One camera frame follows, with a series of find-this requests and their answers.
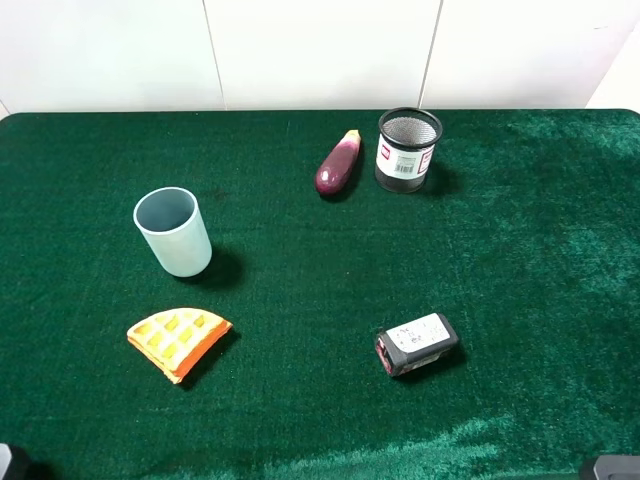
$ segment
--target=cup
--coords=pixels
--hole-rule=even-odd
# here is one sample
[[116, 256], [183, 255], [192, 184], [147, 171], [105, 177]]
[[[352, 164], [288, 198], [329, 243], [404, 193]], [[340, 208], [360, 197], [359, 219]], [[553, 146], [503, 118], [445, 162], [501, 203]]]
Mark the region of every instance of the cup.
[[165, 187], [148, 193], [133, 210], [133, 221], [171, 275], [191, 277], [211, 261], [211, 242], [189, 190]]

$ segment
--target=label on battery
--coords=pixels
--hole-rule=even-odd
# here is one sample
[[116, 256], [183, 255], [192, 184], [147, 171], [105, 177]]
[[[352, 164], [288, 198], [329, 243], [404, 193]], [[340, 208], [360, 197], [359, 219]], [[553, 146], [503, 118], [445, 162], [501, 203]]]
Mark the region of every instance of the label on battery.
[[392, 328], [387, 335], [405, 353], [417, 352], [450, 337], [437, 313]]

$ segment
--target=label on pencil cup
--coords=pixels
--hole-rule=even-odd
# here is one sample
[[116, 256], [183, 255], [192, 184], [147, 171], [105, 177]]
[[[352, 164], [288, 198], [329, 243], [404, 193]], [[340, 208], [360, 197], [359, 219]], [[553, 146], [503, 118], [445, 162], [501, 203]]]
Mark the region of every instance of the label on pencil cup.
[[376, 164], [382, 173], [389, 177], [414, 180], [427, 172], [434, 146], [408, 152], [389, 145], [380, 135]]

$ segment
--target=tile grout line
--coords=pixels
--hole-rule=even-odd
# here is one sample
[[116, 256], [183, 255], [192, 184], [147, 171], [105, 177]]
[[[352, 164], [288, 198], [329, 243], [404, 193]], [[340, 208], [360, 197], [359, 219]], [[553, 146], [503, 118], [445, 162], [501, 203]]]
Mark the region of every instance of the tile grout line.
[[2, 108], [4, 108], [4, 109], [5, 109], [5, 111], [6, 111], [9, 115], [11, 115], [11, 112], [9, 111], [9, 109], [7, 108], [7, 106], [4, 104], [4, 102], [3, 102], [2, 100], [0, 100], [0, 105], [2, 106]]
[[424, 100], [424, 91], [427, 85], [427, 73], [429, 72], [429, 64], [431, 63], [431, 56], [433, 55], [433, 45], [436, 43], [436, 34], [438, 33], [438, 26], [440, 26], [440, 14], [442, 13], [442, 7], [444, 0], [440, 0], [438, 5], [438, 14], [436, 15], [436, 23], [433, 26], [433, 35], [431, 35], [431, 45], [429, 45], [429, 54], [427, 55], [427, 63], [424, 66], [424, 74], [422, 75], [422, 85], [420, 87], [420, 95], [418, 96], [417, 108], [422, 108], [422, 101]]
[[204, 9], [204, 18], [207, 22], [207, 31], [209, 32], [209, 43], [211, 44], [211, 53], [213, 53], [213, 63], [216, 66], [216, 75], [218, 76], [218, 85], [220, 86], [220, 95], [222, 95], [222, 104], [225, 110], [227, 109], [227, 100], [224, 98], [224, 90], [222, 88], [222, 77], [220, 76], [220, 68], [218, 67], [218, 58], [216, 57], [216, 49], [213, 46], [213, 35], [211, 34], [211, 25], [209, 24], [209, 13], [207, 12], [207, 5], [205, 0], [202, 0], [202, 8]]

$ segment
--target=black object in corner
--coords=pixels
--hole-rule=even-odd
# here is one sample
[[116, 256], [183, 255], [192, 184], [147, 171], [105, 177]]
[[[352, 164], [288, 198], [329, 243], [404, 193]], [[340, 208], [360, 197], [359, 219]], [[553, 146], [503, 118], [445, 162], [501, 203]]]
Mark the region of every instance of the black object in corner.
[[0, 443], [0, 480], [23, 480], [29, 463], [22, 448]]

